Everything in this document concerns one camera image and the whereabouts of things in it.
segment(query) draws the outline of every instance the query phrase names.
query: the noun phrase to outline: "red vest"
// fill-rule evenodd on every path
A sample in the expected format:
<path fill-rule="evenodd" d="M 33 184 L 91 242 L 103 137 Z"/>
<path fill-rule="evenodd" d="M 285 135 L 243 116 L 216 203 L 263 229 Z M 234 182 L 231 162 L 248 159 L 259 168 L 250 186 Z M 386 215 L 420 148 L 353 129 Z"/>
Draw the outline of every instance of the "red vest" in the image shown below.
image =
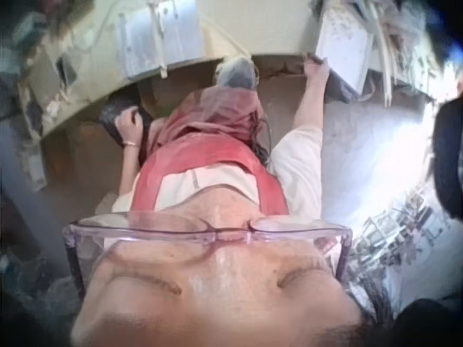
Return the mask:
<path fill-rule="evenodd" d="M 153 210 L 162 179 L 214 163 L 233 163 L 251 173 L 257 182 L 260 211 L 287 215 L 281 185 L 243 142 L 226 134 L 191 133 L 155 150 L 140 171 L 131 210 Z"/>

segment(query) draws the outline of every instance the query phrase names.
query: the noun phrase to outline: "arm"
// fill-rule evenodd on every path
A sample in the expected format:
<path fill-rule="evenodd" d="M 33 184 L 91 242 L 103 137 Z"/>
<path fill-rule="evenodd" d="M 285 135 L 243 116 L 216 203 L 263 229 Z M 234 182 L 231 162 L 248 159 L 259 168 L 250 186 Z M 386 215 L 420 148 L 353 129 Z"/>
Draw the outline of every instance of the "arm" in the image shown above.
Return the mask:
<path fill-rule="evenodd" d="M 124 157 L 122 160 L 122 175 L 119 185 L 119 195 L 132 191 L 132 186 L 137 177 L 140 167 L 138 165 L 138 154 L 143 135 L 143 124 L 141 116 L 137 113 L 136 107 L 131 107 L 122 112 L 115 121 L 124 143 Z"/>
<path fill-rule="evenodd" d="M 304 62 L 304 71 L 307 76 L 304 96 L 294 116 L 293 129 L 305 125 L 313 125 L 323 129 L 323 101 L 326 83 L 329 76 L 328 62 L 316 64 L 310 59 Z"/>

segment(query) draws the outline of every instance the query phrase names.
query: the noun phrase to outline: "hand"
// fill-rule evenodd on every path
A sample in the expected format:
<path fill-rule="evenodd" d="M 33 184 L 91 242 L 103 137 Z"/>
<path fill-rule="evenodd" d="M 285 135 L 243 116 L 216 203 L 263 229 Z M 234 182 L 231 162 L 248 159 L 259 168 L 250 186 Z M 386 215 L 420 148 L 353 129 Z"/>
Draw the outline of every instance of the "hand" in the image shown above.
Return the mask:
<path fill-rule="evenodd" d="M 116 117 L 114 123 L 122 137 L 122 141 L 133 142 L 140 146 L 143 136 L 143 122 L 137 110 L 138 107 L 133 106 L 122 111 L 121 115 Z"/>
<path fill-rule="evenodd" d="M 304 73 L 308 79 L 308 82 L 317 80 L 318 82 L 326 83 L 330 75 L 330 66 L 328 65 L 328 59 L 324 59 L 323 63 L 320 65 L 309 56 L 306 56 L 304 58 Z"/>

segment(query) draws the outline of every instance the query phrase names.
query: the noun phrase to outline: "woman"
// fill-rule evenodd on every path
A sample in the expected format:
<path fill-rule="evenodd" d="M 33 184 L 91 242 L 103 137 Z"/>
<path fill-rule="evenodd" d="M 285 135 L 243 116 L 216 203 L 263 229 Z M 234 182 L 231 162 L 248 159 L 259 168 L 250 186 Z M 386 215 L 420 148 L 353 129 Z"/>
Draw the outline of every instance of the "woman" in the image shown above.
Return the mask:
<path fill-rule="evenodd" d="M 352 235 L 314 222 L 328 64 L 307 60 L 305 74 L 268 170 L 246 58 L 151 124 L 140 171 L 143 120 L 137 108 L 116 119 L 124 163 L 113 212 L 129 212 L 71 226 L 86 287 L 76 346 L 376 346 L 391 319 L 383 292 L 365 285 L 364 309 L 344 290 Z"/>

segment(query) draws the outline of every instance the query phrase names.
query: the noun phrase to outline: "hair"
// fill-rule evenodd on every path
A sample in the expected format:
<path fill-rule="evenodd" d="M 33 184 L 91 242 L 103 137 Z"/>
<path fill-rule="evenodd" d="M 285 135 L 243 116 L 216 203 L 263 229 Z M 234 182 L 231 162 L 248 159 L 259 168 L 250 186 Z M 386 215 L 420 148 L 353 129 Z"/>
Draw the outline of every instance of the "hair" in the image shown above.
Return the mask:
<path fill-rule="evenodd" d="M 337 327 L 318 337 L 323 347 L 463 346 L 463 311 L 452 312 L 437 301 L 418 299 L 394 319 L 391 301 L 382 284 L 361 279 L 368 303 L 360 303 L 359 325 Z"/>

